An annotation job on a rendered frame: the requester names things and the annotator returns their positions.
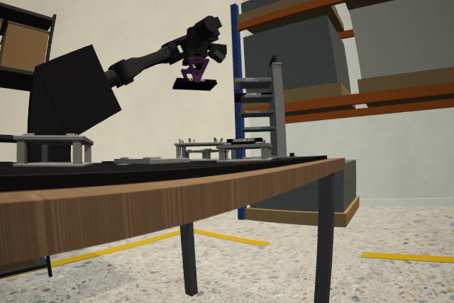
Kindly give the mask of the white microplate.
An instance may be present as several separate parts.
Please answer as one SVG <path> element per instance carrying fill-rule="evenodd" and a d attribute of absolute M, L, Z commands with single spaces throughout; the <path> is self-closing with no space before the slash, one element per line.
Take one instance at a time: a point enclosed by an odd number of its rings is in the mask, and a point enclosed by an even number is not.
<path fill-rule="evenodd" d="M 271 79 L 271 77 L 235 78 L 234 88 L 240 88 L 240 82 L 243 82 L 243 79 Z"/>

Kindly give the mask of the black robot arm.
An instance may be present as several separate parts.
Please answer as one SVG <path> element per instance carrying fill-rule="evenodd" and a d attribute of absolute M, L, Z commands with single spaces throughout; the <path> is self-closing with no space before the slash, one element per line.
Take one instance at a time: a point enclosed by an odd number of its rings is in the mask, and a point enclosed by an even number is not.
<path fill-rule="evenodd" d="M 133 82 L 136 75 L 149 67 L 162 63 L 172 65 L 184 59 L 187 41 L 195 39 L 199 39 L 197 40 L 197 52 L 208 53 L 211 59 L 221 64 L 226 58 L 227 45 L 212 43 L 218 40 L 218 35 L 220 35 L 218 28 L 221 26 L 218 17 L 207 16 L 193 27 L 188 28 L 186 35 L 165 43 L 157 52 L 142 57 L 123 59 L 111 65 L 108 71 L 104 72 L 107 80 L 111 87 L 119 88 Z M 178 45 L 181 46 L 182 53 L 180 53 Z"/>

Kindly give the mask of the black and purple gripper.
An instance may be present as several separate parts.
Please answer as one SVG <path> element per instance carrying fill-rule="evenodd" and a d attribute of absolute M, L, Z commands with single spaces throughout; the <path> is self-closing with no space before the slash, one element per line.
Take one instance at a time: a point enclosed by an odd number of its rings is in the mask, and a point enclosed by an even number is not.
<path fill-rule="evenodd" d="M 187 74 L 192 74 L 195 83 L 200 82 L 206 66 L 209 63 L 209 59 L 205 59 L 206 57 L 208 57 L 208 53 L 196 51 L 197 40 L 199 39 L 187 41 L 186 55 L 182 61 L 182 65 L 188 65 L 189 67 L 187 69 L 181 69 L 183 77 L 188 78 Z M 196 64 L 194 65 L 196 68 L 194 68 L 193 64 Z"/>

